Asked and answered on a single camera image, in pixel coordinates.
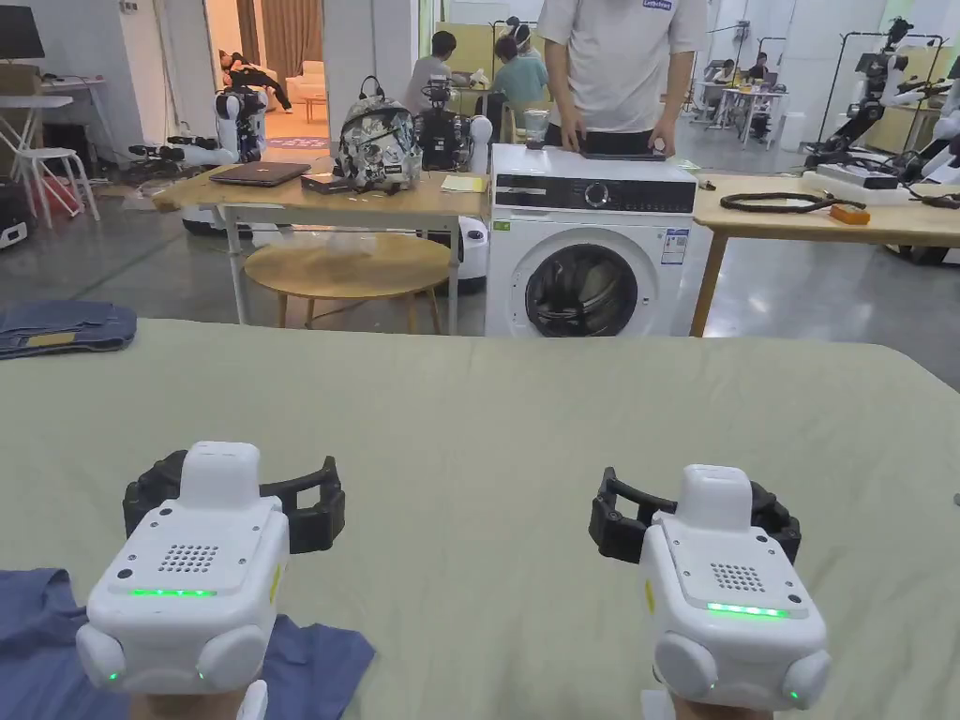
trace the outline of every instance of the chair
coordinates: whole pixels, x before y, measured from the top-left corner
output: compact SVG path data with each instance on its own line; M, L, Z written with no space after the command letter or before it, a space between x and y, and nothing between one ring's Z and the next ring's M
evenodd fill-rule
M326 96L326 72L319 60L304 60L303 71L296 78L287 78L287 97L291 103L306 102L308 96Z
M90 203L90 212L93 215L94 220L98 223L100 222L100 212L97 210L97 202L93 198L93 191L90 189L90 181L86 177L86 170L84 169L84 164L80 160L80 156L73 150L68 148L28 148L26 146L17 147L13 145L5 134L0 132L0 137L3 138L3 141L7 143L7 146L13 151L13 154L16 157L16 165L20 172L23 175L23 185L27 191L27 202L30 204L30 211L33 213L34 217L37 217L36 214L36 205L34 201L34 195L31 192L31 180L33 181L34 186L36 187L36 194L40 198L40 206L43 208L43 219L46 221L47 227L52 229L54 226L53 218L50 216L50 200L47 197L47 189L49 189L50 195L63 206L70 217L76 217L82 212L85 212L84 199L81 197L80 188L77 184L77 177L73 174L73 168L70 166L71 162L77 164L77 172L80 175L80 183L84 187L84 192L86 193L87 201ZM77 203L76 209L71 207L67 201L63 198L59 191L62 190L63 186L60 184L60 178L54 175L54 172L47 167L47 162L50 160L60 160L63 163L63 169L66 171L66 176L70 180L70 189L73 192L74 201ZM44 175L50 176L53 179L54 184L44 178Z

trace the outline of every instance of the laptop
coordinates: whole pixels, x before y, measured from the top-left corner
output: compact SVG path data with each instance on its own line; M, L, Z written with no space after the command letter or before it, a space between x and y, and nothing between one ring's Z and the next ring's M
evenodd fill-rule
M276 187L309 171L309 165L298 162L248 162L246 165L211 175L210 179L213 182L224 182L228 185Z

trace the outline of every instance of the sticker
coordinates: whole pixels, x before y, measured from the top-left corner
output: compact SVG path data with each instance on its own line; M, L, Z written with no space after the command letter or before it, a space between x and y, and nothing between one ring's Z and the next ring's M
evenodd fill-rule
M270 586L270 604L274 604L276 599L276 589L280 587L280 576L283 574L283 568L278 564L274 572L274 583Z
M683 265L686 257L686 244L690 239L690 231L685 228L670 228L663 240L663 256L661 265Z
M48 348L53 345L69 345L77 338L75 332L55 332L50 335L35 335L27 340L27 348Z
M647 607L650 609L650 614L654 613L654 586L649 580L647 581Z

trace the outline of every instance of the monitor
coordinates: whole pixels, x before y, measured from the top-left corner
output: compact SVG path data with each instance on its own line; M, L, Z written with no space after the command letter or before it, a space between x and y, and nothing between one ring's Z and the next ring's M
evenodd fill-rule
M43 57L34 11L18 5L0 5L0 60Z

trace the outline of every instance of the gray floor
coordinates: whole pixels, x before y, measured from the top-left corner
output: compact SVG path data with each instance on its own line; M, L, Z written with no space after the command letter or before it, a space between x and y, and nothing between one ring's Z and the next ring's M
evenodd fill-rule
M679 147L705 168L776 173L800 156L743 150L732 133L704 132L681 121ZM101 201L103 222L60 219L29 241L0 251L0 307L50 298L110 300L144 317L236 322L225 241L192 238L176 215L124 212ZM692 243L675 322L689 328L707 255ZM711 337L767 336L877 343L912 357L960 389L960 271L909 265L874 247L732 240L710 314ZM253 287L253 320L276 323L276 299ZM336 310L335 304L317 312ZM424 305L420 326L428 328ZM291 300L290 325L305 306ZM484 297L464 298L461 330L483 332ZM321 318L317 328L403 332L405 308L371 302Z

